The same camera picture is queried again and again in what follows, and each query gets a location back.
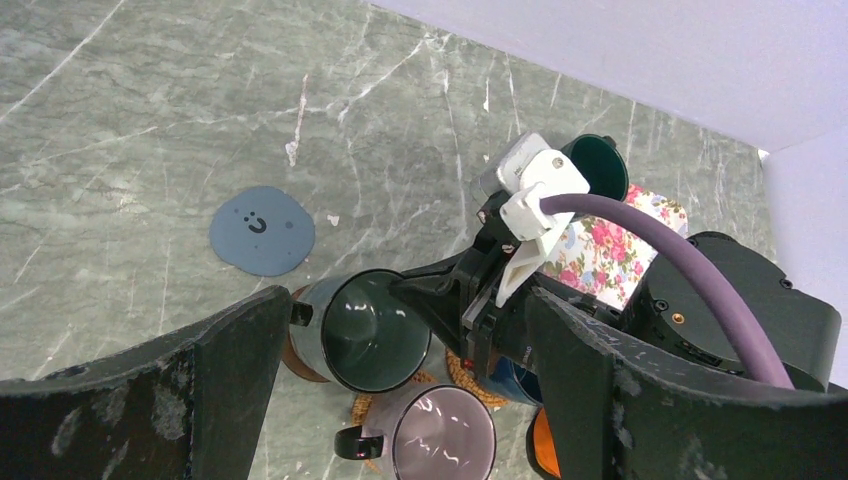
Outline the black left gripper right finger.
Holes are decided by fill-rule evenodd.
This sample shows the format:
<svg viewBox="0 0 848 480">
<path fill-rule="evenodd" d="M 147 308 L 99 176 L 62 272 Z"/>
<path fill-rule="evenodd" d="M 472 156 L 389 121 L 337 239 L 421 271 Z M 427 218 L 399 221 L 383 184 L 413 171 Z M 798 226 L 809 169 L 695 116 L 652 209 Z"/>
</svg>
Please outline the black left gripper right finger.
<svg viewBox="0 0 848 480">
<path fill-rule="evenodd" d="M 534 288 L 525 304 L 565 479 L 843 479 L 847 396 L 668 354 Z"/>
</svg>

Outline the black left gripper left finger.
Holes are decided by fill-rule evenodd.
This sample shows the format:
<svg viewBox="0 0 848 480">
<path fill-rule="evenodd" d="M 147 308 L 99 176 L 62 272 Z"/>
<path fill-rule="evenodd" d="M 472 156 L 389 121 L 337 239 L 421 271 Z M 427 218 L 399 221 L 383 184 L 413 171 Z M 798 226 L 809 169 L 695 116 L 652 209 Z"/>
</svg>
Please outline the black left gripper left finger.
<svg viewBox="0 0 848 480">
<path fill-rule="evenodd" d="M 5 479 L 245 479 L 293 300 L 271 286 L 201 321 L 1 384 Z"/>
</svg>

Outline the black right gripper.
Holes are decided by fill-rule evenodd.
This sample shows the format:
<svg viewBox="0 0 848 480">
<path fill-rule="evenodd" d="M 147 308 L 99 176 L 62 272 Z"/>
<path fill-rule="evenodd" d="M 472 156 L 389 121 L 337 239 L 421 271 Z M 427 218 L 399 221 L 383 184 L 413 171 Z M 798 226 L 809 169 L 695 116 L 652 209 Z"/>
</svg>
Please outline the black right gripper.
<svg viewBox="0 0 848 480">
<path fill-rule="evenodd" d="M 535 353 L 530 329 L 551 335 L 527 313 L 526 302 L 535 290 L 548 293 L 609 327 L 621 325 L 620 311 L 594 295 L 565 285 L 533 271 L 503 306 L 496 305 L 499 285 L 508 261 L 515 253 L 506 247 L 517 240 L 499 213 L 508 200 L 505 192 L 492 194 L 478 213 L 483 218 L 474 245 L 465 252 L 425 267 L 401 273 L 388 292 L 419 313 L 425 325 L 444 346 L 459 356 L 479 376 L 494 372 L 495 364 L 506 358 L 536 374 Z"/>
</svg>

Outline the grey green mug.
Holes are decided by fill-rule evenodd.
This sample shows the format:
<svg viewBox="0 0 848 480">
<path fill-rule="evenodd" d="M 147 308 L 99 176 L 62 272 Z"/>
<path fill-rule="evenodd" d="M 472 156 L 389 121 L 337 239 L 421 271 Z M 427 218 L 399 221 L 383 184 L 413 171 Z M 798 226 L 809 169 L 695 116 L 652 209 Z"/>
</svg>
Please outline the grey green mug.
<svg viewBox="0 0 848 480">
<path fill-rule="evenodd" d="M 314 293 L 328 297 L 322 341 L 330 382 L 357 393 L 385 393 L 420 369 L 431 331 L 419 313 L 388 292 L 400 278 L 372 269 L 314 282 Z"/>
</svg>

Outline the navy blue mug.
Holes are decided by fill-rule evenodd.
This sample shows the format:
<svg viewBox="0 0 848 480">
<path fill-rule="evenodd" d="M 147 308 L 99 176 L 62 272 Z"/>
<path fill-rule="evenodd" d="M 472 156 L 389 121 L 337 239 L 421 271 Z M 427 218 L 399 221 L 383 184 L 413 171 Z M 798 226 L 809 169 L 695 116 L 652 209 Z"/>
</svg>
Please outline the navy blue mug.
<svg viewBox="0 0 848 480">
<path fill-rule="evenodd" d="M 493 372 L 480 377 L 479 383 L 488 392 L 511 402 L 533 406 L 543 404 L 537 376 L 505 357 L 500 357 Z"/>
</svg>

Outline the woven rattan coaster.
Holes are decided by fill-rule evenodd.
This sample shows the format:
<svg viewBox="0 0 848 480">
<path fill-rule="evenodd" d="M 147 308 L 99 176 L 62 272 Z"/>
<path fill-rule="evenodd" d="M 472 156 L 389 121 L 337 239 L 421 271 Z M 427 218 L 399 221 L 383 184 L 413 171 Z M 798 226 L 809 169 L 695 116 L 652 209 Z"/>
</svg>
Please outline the woven rattan coaster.
<svg viewBox="0 0 848 480">
<path fill-rule="evenodd" d="M 393 447 L 398 424 L 411 408 L 418 395 L 438 385 L 436 378 L 424 371 L 417 372 L 404 386 L 382 394 L 358 394 L 351 407 L 351 424 L 362 426 L 366 437 L 383 435 L 382 455 L 366 460 L 375 472 L 386 479 L 396 479 Z"/>
<path fill-rule="evenodd" d="M 476 379 L 463 368 L 462 360 L 450 349 L 445 350 L 445 365 L 448 375 L 453 383 L 472 393 L 486 407 L 497 410 L 509 404 L 507 399 L 485 390 L 476 381 Z"/>
</svg>

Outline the mauve grey mug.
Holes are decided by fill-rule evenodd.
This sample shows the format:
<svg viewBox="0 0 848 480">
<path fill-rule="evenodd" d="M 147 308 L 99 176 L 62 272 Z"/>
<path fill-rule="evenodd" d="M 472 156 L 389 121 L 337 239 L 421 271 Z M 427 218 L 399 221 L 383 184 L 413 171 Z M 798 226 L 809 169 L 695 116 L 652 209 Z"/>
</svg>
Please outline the mauve grey mug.
<svg viewBox="0 0 848 480">
<path fill-rule="evenodd" d="M 467 390 L 437 383 L 373 396 L 362 423 L 334 438 L 336 456 L 371 460 L 388 479 L 487 479 L 496 449 L 489 409 Z"/>
</svg>

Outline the blue round coaster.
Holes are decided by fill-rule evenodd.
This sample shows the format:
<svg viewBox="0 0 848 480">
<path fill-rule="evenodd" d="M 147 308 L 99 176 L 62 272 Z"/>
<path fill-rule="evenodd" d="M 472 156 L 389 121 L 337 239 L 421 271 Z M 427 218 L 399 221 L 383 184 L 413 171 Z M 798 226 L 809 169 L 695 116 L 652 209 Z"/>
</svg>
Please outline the blue round coaster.
<svg viewBox="0 0 848 480">
<path fill-rule="evenodd" d="M 208 237 L 222 261 L 252 275 L 276 277 L 306 259 L 316 231 L 312 216 L 297 200 L 278 188 L 257 186 L 216 211 Z"/>
</svg>

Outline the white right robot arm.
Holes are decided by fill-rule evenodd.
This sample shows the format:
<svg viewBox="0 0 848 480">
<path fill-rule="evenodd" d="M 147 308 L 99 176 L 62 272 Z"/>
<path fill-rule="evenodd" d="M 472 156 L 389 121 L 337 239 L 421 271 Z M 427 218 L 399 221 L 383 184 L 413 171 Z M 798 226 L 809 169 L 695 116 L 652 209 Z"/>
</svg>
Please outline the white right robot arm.
<svg viewBox="0 0 848 480">
<path fill-rule="evenodd" d="M 533 264 L 533 243 L 518 244 L 518 222 L 538 226 L 571 213 L 606 220 L 654 251 L 621 304 L 559 282 Z M 473 245 L 404 272 L 391 294 L 420 313 L 445 347 L 481 377 L 500 357 L 535 371 L 543 354 L 529 335 L 542 321 L 526 309 L 549 293 L 591 319 L 709 369 L 770 385 L 825 391 L 841 324 L 829 304 L 798 289 L 770 260 L 733 238 L 680 236 L 656 218 L 591 194 L 518 200 L 493 195 Z"/>
</svg>

